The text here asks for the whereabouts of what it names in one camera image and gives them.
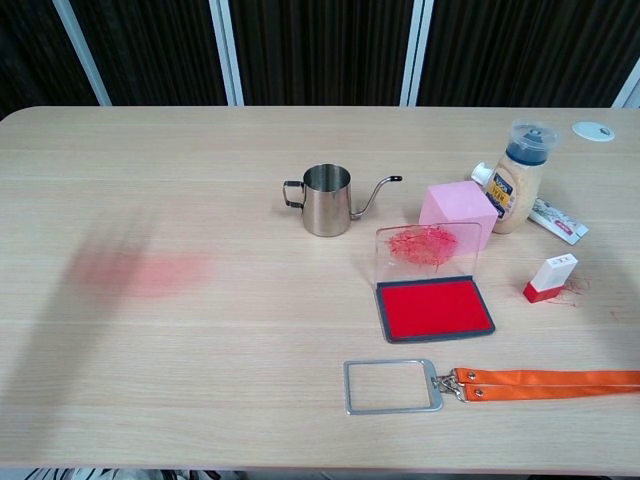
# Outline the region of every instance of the clear plastic lid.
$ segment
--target clear plastic lid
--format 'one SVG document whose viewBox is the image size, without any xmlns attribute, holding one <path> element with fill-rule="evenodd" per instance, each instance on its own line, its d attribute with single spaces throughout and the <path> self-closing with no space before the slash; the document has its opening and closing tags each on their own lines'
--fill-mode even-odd
<svg viewBox="0 0 640 480">
<path fill-rule="evenodd" d="M 516 120 L 511 125 L 507 155 L 523 165 L 542 165 L 558 145 L 559 136 L 551 126 L 540 122 Z"/>
<path fill-rule="evenodd" d="M 376 284 L 471 276 L 482 226 L 436 223 L 381 228 L 376 232 Z"/>
</svg>

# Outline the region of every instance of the rectangular metal frame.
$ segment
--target rectangular metal frame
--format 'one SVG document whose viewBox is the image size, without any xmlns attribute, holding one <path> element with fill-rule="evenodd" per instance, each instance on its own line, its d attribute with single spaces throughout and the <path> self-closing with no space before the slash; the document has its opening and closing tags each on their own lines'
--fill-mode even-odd
<svg viewBox="0 0 640 480">
<path fill-rule="evenodd" d="M 382 364 L 402 364 L 402 363 L 418 363 L 422 365 L 424 371 L 424 379 L 429 394 L 430 404 L 426 407 L 407 407 L 407 408 L 374 408 L 374 409 L 355 409 L 351 402 L 351 380 L 350 368 L 353 365 L 382 365 Z M 438 375 L 436 368 L 429 360 L 425 358 L 400 359 L 400 360 L 350 360 L 344 362 L 344 392 L 345 406 L 349 415 L 382 415 L 388 413 L 419 413 L 419 412 L 437 412 L 442 408 L 442 394 L 438 389 Z"/>
</svg>

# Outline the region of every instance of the red ink pad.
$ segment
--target red ink pad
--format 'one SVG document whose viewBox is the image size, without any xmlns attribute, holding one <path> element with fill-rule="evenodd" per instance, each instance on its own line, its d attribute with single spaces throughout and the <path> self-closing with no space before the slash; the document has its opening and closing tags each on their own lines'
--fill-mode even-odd
<svg viewBox="0 0 640 480">
<path fill-rule="evenodd" d="M 390 343 L 453 340 L 495 330 L 471 276 L 383 282 L 376 295 Z"/>
</svg>

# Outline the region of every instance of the bottle label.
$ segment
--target bottle label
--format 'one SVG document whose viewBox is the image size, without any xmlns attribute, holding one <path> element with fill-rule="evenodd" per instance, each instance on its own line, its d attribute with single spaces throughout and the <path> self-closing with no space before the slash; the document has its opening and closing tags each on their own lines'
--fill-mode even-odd
<svg viewBox="0 0 640 480">
<path fill-rule="evenodd" d="M 504 168 L 496 168 L 487 184 L 487 198 L 498 210 L 498 222 L 509 218 L 516 201 L 515 181 Z"/>
</svg>

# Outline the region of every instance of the toothpaste tube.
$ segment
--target toothpaste tube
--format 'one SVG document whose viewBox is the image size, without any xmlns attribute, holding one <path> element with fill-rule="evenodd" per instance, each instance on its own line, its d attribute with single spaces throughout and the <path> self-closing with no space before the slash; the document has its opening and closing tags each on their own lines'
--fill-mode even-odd
<svg viewBox="0 0 640 480">
<path fill-rule="evenodd" d="M 484 163 L 479 163 L 471 173 L 471 180 L 484 187 L 489 181 L 492 172 L 493 169 L 488 168 Z M 546 228 L 569 245 L 575 245 L 589 231 L 586 225 L 571 218 L 541 198 L 536 198 L 533 209 L 529 214 L 529 220 Z"/>
</svg>

